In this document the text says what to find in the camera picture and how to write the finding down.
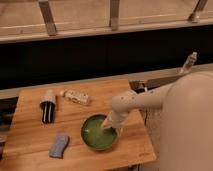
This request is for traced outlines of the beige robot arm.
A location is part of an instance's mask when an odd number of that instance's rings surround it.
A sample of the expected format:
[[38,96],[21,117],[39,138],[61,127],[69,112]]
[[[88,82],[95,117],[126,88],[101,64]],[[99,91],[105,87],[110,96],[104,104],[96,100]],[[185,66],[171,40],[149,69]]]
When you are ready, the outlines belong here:
[[133,109],[162,110],[159,171],[213,171],[213,71],[189,73],[173,83],[112,98],[102,127],[119,129]]

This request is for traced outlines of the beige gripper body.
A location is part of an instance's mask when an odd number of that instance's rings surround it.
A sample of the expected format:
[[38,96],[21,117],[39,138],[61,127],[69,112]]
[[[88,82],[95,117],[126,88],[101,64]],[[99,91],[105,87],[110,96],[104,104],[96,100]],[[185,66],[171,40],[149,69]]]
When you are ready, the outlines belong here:
[[115,111],[111,111],[107,117],[104,119],[101,128],[102,129],[120,129],[123,127],[124,122],[129,116],[128,112],[117,113]]

